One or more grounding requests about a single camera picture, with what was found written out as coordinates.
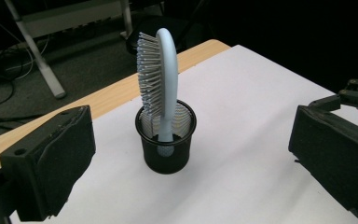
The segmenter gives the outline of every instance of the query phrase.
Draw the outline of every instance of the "black cable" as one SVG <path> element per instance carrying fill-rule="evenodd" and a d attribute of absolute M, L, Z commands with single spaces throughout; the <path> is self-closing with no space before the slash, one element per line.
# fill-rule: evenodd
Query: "black cable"
<path fill-rule="evenodd" d="M 11 127 L 7 127 L 1 123 L 5 123 L 5 122 L 18 122 L 21 124 L 24 124 L 26 122 L 23 122 L 26 119 L 37 119 L 40 118 L 42 116 L 44 116 L 45 114 L 35 114 L 35 115 L 30 115 L 30 116 L 24 116 L 24 117 L 13 117 L 13 118 L 0 118 L 0 129 L 5 129 L 5 130 L 13 130 L 14 128 Z"/>
<path fill-rule="evenodd" d="M 8 79 L 14 80 L 18 77 L 24 76 L 22 75 L 22 72 L 24 71 L 24 67 L 25 65 L 29 65 L 31 62 L 28 62 L 27 64 L 25 64 L 25 57 L 24 57 L 24 53 L 26 53 L 26 50 L 23 49 L 19 49 L 19 46 L 16 45 L 16 49 L 11 49 L 11 47 L 3 49 L 0 52 L 0 61 L 2 61 L 3 63 L 5 63 L 6 59 L 16 59 L 16 61 L 18 61 L 18 63 L 20 65 L 11 67 L 11 68 L 7 68 L 5 73 L 8 77 Z M 18 72 L 9 72 L 9 70 L 19 70 Z"/>
<path fill-rule="evenodd" d="M 0 105 L 1 105 L 2 103 L 4 103 L 4 102 L 8 101 L 8 100 L 13 96 L 14 91 L 15 91 L 13 81 L 8 80 L 7 83 L 10 84 L 10 87 L 11 87 L 11 88 L 10 88 L 10 93 L 9 93 L 8 97 L 6 97 L 4 100 L 0 101 Z"/>

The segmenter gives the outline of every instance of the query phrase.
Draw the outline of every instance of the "hairbrush bristles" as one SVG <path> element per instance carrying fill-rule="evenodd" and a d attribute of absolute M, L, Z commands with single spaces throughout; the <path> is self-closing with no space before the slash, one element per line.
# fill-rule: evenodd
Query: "hairbrush bristles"
<path fill-rule="evenodd" d="M 137 71 L 142 102 L 148 116 L 161 112 L 161 59 L 155 37 L 139 34 Z"/>

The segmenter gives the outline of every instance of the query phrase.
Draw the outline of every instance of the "white table surface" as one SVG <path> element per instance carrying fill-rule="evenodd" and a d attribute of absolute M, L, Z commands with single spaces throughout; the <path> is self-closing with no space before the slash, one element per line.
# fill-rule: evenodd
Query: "white table surface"
<path fill-rule="evenodd" d="M 296 107 L 332 94 L 244 47 L 228 49 L 179 76 L 178 98 L 198 119 L 183 170 L 146 166 L 137 97 L 93 121 L 91 165 L 45 223 L 358 223 L 288 151 Z M 356 109 L 338 114 L 358 124 Z"/>

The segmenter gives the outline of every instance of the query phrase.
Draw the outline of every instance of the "dark carpet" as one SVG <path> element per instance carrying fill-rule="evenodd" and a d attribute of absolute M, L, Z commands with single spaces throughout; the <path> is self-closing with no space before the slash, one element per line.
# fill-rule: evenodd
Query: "dark carpet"
<path fill-rule="evenodd" d="M 25 50 L 16 50 L 12 57 L 1 59 L 5 76 L 17 78 L 0 80 L 0 134 L 134 74 L 136 58 L 127 52 L 122 31 L 122 19 L 115 19 L 38 41 L 41 50 L 46 46 L 43 56 L 67 92 L 62 99 L 54 98 L 35 64 L 25 75 L 29 70 L 26 65 L 29 55 Z"/>

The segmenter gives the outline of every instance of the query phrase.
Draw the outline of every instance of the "cable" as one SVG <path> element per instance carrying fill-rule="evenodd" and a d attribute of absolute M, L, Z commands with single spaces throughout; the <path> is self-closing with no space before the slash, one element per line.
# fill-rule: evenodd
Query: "cable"
<path fill-rule="evenodd" d="M 10 34 L 13 38 L 15 38 L 19 43 L 22 42 L 20 39 L 18 39 L 15 35 L 13 35 L 13 33 L 11 33 L 11 32 L 10 32 L 4 25 L 2 25 L 1 23 L 0 23 L 0 27 L 1 27 L 2 29 L 4 29 L 8 34 Z M 28 55 L 30 56 L 30 61 L 32 62 L 31 67 L 30 67 L 30 69 L 29 69 L 29 72 L 31 72 L 31 71 L 32 71 L 32 68 L 34 67 L 34 57 L 32 56 L 32 53 L 31 53 L 30 50 L 28 50 L 28 49 L 26 49 L 26 50 L 27 50 L 27 52 L 28 52 Z"/>
<path fill-rule="evenodd" d="M 5 130 L 13 130 L 14 128 L 11 127 L 7 127 L 5 125 L 2 125 L 1 123 L 3 122 L 18 122 L 21 124 L 24 124 L 25 122 L 22 122 L 25 119 L 37 119 L 40 118 L 42 116 L 44 116 L 45 114 L 35 114 L 35 115 L 30 115 L 30 116 L 24 116 L 24 117 L 14 117 L 14 118 L 0 118 L 0 129 L 5 129 Z"/>
<path fill-rule="evenodd" d="M 8 101 L 8 100 L 13 96 L 13 94 L 14 94 L 15 88 L 14 88 L 13 81 L 9 80 L 7 83 L 10 84 L 10 87 L 11 87 L 11 88 L 10 88 L 10 93 L 9 93 L 9 95 L 8 95 L 4 100 L 2 100 L 2 101 L 0 102 L 0 105 L 1 105 L 2 103 L 4 103 L 4 102 Z"/>
<path fill-rule="evenodd" d="M 47 38 L 47 40 L 46 40 L 46 44 L 45 44 L 45 46 L 43 47 L 43 49 L 40 51 L 40 54 L 43 54 L 43 53 L 45 52 L 46 48 L 48 47 L 48 42 L 49 42 L 49 40 L 50 40 L 50 35 L 48 35 L 48 38 Z M 9 68 L 7 68 L 7 69 L 5 69 L 5 70 L 6 70 L 6 71 L 10 71 L 10 70 L 17 69 L 17 68 L 20 68 L 20 67 L 23 67 L 23 66 L 27 66 L 27 65 L 29 65 L 29 64 L 32 64 L 32 65 L 33 65 L 33 64 L 34 64 L 34 59 L 32 59 L 31 61 L 29 61 L 28 63 L 22 64 L 22 65 L 18 65 L 18 66 L 9 67 Z M 27 72 L 26 74 L 24 74 L 24 75 L 22 75 L 22 76 L 18 76 L 18 77 L 16 77 L 15 79 L 19 79 L 19 78 L 22 78 L 22 77 L 26 77 L 28 74 L 31 73 L 31 71 L 32 71 L 32 66 L 30 67 L 30 69 L 28 70 L 28 72 Z"/>
<path fill-rule="evenodd" d="M 6 57 L 8 57 L 8 58 L 17 57 L 19 54 L 23 53 L 23 51 L 19 49 L 19 46 L 18 46 L 18 45 L 16 45 L 16 47 L 17 47 L 17 49 L 4 49 L 4 50 L 2 50 L 2 51 L 0 52 L 0 60 L 5 59 Z M 16 67 L 13 67 L 13 69 L 14 69 L 14 68 L 20 68 L 20 71 L 18 71 L 18 74 L 17 74 L 17 75 L 14 75 L 14 76 L 9 75 L 9 76 L 10 76 L 10 78 L 9 78 L 10 80 L 13 80 L 13 79 L 15 79 L 16 77 L 19 77 L 19 76 L 21 75 L 22 71 L 23 71 L 24 59 L 23 59 L 23 57 L 19 57 L 19 58 L 21 58 L 21 61 L 20 61 L 21 65 L 16 66 Z"/>

